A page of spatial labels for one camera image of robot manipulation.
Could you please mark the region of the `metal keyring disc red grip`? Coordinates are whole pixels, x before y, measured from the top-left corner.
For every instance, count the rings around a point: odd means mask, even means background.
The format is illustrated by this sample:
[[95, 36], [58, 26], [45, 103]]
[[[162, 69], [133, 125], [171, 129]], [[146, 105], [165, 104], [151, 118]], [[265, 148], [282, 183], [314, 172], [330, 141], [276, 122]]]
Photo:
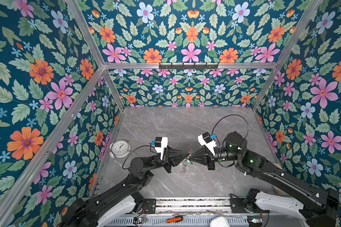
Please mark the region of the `metal keyring disc red grip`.
[[182, 173], [186, 173], [186, 170], [187, 170], [187, 167], [189, 166], [188, 164], [187, 164], [187, 160], [189, 160], [190, 161], [190, 156], [191, 156], [191, 154], [192, 154], [192, 149], [189, 151], [189, 155], [185, 158], [185, 160], [184, 160], [184, 162], [183, 162], [183, 164], [182, 164]]

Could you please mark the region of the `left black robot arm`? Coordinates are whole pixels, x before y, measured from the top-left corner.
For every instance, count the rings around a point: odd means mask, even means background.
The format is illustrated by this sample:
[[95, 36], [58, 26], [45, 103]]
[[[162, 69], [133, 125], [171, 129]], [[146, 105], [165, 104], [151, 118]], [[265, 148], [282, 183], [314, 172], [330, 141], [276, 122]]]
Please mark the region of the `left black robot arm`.
[[179, 165], [189, 156], [188, 151], [166, 147], [164, 156], [155, 154], [149, 157], [135, 157], [127, 168], [127, 177], [102, 194], [84, 200], [77, 199], [68, 207], [60, 227], [104, 227], [114, 219], [130, 213], [139, 212], [144, 198], [139, 193], [153, 178], [151, 172], [164, 168], [171, 173], [172, 167]]

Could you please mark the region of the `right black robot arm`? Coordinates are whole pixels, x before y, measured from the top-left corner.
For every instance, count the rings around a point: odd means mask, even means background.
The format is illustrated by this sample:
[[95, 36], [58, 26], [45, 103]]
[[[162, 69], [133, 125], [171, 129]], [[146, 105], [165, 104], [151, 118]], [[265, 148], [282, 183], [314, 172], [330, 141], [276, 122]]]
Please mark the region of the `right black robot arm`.
[[334, 189], [321, 189], [288, 174], [262, 155], [247, 148], [247, 140], [237, 132], [229, 133], [225, 146], [206, 132], [198, 137], [202, 148], [189, 159], [215, 170], [217, 162], [232, 161], [245, 176], [265, 181], [285, 192], [286, 196], [250, 189], [242, 206], [251, 212], [274, 211], [293, 216], [310, 227], [334, 227], [338, 218], [339, 194]]

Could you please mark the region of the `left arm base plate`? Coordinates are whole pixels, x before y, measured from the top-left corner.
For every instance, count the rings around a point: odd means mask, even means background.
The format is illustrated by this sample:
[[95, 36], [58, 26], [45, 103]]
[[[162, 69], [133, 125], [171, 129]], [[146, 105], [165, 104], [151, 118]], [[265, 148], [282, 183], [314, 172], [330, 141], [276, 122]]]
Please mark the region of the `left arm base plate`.
[[141, 200], [136, 207], [135, 212], [137, 214], [155, 214], [156, 212], [156, 205], [157, 200], [156, 199], [144, 199]]

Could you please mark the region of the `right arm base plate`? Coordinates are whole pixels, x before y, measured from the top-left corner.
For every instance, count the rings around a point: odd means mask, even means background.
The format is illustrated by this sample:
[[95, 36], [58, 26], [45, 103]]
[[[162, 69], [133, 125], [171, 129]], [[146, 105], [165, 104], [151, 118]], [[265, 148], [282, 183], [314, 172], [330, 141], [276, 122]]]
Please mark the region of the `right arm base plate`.
[[247, 198], [240, 198], [236, 195], [230, 194], [230, 207], [233, 213], [254, 213], [255, 208], [251, 200]]

